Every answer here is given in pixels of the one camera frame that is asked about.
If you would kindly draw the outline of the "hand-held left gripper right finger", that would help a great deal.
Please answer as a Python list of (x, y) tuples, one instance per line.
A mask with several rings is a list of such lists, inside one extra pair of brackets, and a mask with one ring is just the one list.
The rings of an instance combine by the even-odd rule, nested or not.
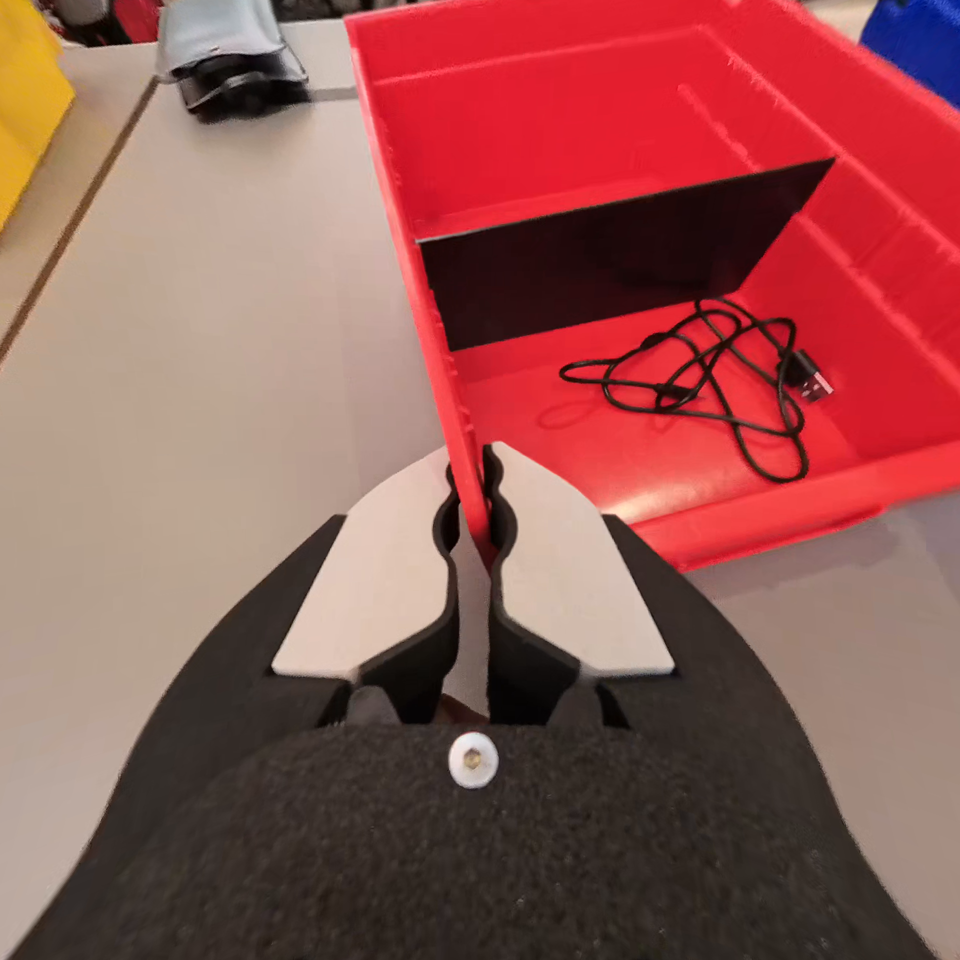
[(543, 642), (583, 678), (672, 673), (674, 658), (601, 511), (506, 442), (484, 454), (497, 550), (491, 598), (508, 638)]

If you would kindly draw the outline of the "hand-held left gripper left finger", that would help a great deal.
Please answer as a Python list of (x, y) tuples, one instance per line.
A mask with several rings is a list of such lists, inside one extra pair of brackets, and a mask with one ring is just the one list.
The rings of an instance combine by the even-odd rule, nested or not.
[(439, 448), (390, 475), (346, 513), (271, 662), (278, 676), (358, 682), (362, 669), (445, 612), (449, 549), (434, 524), (453, 493)]

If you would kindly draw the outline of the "red storage bin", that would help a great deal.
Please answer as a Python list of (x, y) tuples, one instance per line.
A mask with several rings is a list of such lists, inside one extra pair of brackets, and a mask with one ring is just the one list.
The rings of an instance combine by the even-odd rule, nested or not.
[[(797, 2), (345, 26), (465, 522), (506, 443), (680, 570), (958, 491), (958, 111)], [(418, 241), (834, 158), (732, 294), (454, 351)]]

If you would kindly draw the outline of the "blue storage bin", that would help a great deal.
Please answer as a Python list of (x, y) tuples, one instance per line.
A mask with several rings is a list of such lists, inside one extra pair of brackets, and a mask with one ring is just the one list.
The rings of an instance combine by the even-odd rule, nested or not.
[(958, 1), (878, 1), (859, 43), (959, 108)]

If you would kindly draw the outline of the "grey desk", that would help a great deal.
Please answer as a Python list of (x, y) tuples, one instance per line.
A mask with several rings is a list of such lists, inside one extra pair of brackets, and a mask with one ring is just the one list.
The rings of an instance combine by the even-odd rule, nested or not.
[[(346, 21), (293, 32), (306, 104), (206, 126), (162, 83), (137, 100), (2, 359), (2, 958), (214, 627), (391, 475), (452, 470)], [(958, 958), (958, 490), (700, 568)]]

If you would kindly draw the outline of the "yellow bin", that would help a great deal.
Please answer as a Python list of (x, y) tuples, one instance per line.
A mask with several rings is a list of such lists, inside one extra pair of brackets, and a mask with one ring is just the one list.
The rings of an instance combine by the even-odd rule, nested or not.
[(71, 108), (64, 46), (30, 1), (1, 3), (1, 226), (30, 185)]

